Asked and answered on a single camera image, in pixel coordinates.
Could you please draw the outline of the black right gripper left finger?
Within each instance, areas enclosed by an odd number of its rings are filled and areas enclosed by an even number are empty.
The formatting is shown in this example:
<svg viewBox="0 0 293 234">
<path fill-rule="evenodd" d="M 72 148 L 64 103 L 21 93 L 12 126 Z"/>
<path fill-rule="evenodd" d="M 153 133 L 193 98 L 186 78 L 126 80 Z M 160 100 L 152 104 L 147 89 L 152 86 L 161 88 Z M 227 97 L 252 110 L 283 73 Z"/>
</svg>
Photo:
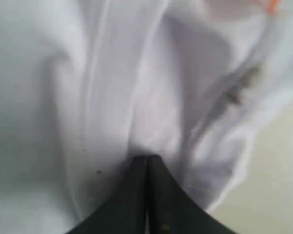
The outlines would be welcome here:
<svg viewBox="0 0 293 234">
<path fill-rule="evenodd" d="M 145 156 L 132 159 L 124 179 L 93 214 L 70 234 L 144 234 L 148 163 Z"/>
</svg>

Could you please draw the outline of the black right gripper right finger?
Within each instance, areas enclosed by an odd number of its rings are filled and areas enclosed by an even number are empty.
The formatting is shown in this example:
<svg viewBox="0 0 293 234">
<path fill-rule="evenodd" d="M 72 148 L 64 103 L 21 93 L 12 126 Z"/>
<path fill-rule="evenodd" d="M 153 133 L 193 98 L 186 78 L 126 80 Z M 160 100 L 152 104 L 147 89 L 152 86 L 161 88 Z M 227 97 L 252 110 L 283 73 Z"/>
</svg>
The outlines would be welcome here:
<svg viewBox="0 0 293 234">
<path fill-rule="evenodd" d="M 151 234 L 234 233 L 196 205 L 159 156 L 148 158 L 146 192 Z"/>
</svg>

